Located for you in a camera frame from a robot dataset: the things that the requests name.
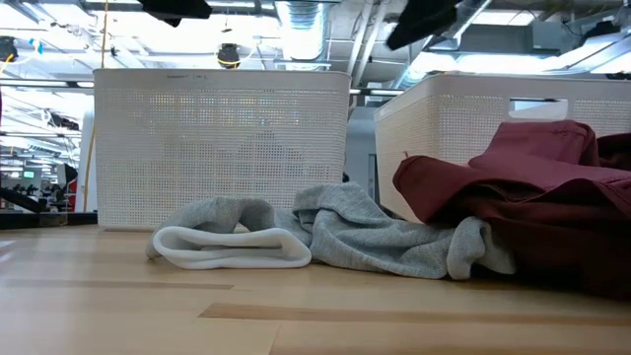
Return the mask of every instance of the basket handle hole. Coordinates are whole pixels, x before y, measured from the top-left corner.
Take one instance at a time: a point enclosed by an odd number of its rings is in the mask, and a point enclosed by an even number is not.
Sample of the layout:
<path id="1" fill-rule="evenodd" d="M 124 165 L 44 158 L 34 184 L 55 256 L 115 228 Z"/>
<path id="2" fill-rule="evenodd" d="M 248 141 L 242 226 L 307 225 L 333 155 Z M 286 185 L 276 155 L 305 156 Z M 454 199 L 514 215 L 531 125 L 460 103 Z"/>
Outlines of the basket handle hole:
<path id="1" fill-rule="evenodd" d="M 509 116 L 522 121 L 560 120 L 568 117 L 565 99 L 511 98 Z"/>

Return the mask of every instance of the black object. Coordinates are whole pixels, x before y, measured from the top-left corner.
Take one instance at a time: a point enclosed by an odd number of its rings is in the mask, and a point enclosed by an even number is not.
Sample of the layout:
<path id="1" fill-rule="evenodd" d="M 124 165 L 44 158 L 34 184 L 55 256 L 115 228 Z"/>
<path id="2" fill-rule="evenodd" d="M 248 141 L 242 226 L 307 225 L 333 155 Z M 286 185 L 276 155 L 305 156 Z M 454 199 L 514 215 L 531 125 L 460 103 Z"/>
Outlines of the black object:
<path id="1" fill-rule="evenodd" d="M 9 55 L 13 54 L 9 63 L 18 59 L 18 48 L 15 46 L 15 38 L 9 35 L 0 35 L 0 62 L 6 62 Z"/>
<path id="2" fill-rule="evenodd" d="M 37 190 L 39 190 L 39 188 L 35 187 L 33 184 L 30 184 L 29 187 L 27 187 L 27 196 L 32 196 L 33 193 Z"/>
<path id="3" fill-rule="evenodd" d="M 620 32 L 620 27 L 614 25 L 612 21 L 599 22 L 596 24 L 596 26 L 593 29 L 585 33 L 585 35 L 583 36 L 583 40 L 581 40 L 581 45 L 585 44 L 585 41 L 588 38 L 595 37 L 595 36 L 617 34 L 619 32 Z"/>
<path id="4" fill-rule="evenodd" d="M 234 43 L 223 43 L 217 53 L 219 65 L 225 69 L 237 69 L 241 65 L 237 45 Z"/>
<path id="5" fill-rule="evenodd" d="M 460 0 L 409 0 L 398 19 L 398 25 L 387 39 L 387 46 L 396 50 L 425 38 L 439 35 L 457 19 L 455 5 Z"/>
<path id="6" fill-rule="evenodd" d="M 98 215 L 90 213 L 0 213 L 0 230 L 96 225 Z"/>
<path id="7" fill-rule="evenodd" d="M 44 207 L 42 207 L 37 201 L 33 201 L 22 195 L 20 192 L 13 191 L 5 187 L 0 187 L 0 198 L 3 198 L 33 213 L 41 213 L 44 211 Z"/>
<path id="8" fill-rule="evenodd" d="M 50 121 L 48 125 L 51 127 L 64 127 L 69 130 L 79 131 L 79 123 L 63 117 L 55 112 L 50 113 Z"/>
<path id="9" fill-rule="evenodd" d="M 181 19 L 208 19 L 213 9 L 204 0 L 138 0 L 149 15 L 177 27 Z"/>
<path id="10" fill-rule="evenodd" d="M 631 80 L 631 74 L 625 73 L 604 74 L 604 76 L 609 80 Z"/>

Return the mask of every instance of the laundry basket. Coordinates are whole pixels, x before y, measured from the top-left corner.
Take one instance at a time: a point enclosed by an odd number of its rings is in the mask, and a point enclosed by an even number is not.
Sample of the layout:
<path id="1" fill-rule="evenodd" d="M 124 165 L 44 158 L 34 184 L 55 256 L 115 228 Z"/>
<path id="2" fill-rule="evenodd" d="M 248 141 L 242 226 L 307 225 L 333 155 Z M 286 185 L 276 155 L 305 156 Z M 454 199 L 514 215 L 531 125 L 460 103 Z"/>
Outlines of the laundry basket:
<path id="1" fill-rule="evenodd" d="M 341 182 L 350 78 L 332 72 L 95 72 L 99 224 L 153 229 L 214 196 L 290 208 Z"/>
<path id="2" fill-rule="evenodd" d="M 375 113 L 380 201 L 418 221 L 392 184 L 406 156 L 466 164 L 503 121 L 574 119 L 596 135 L 631 131 L 631 82 L 436 75 Z"/>

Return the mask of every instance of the gray sweatshirt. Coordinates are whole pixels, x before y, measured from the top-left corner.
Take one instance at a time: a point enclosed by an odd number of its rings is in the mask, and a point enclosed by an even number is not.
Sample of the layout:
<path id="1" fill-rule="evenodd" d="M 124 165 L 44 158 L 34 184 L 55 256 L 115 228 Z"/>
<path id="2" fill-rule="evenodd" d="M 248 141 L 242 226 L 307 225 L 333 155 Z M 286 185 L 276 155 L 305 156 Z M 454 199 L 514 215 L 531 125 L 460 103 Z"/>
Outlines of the gray sweatshirt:
<path id="1" fill-rule="evenodd" d="M 257 233 L 233 234 L 238 223 Z M 314 259 L 432 279 L 467 279 L 473 263 L 515 273 L 481 220 L 469 217 L 454 229 L 394 220 L 356 183 L 300 191 L 291 211 L 257 199 L 192 202 L 156 230 L 146 253 L 184 268 L 298 267 Z"/>

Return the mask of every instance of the maroon fabric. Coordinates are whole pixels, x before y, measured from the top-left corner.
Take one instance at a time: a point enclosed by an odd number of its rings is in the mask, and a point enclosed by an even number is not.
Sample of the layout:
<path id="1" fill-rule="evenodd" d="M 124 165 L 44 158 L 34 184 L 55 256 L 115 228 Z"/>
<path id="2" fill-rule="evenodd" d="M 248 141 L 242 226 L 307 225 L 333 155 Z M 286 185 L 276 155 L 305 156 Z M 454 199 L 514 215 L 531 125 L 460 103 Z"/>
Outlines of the maroon fabric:
<path id="1" fill-rule="evenodd" d="M 630 143 L 574 121 L 503 123 L 469 167 L 411 157 L 394 185 L 425 223 L 488 221 L 523 277 L 631 299 L 631 172 L 613 169 L 631 167 Z"/>

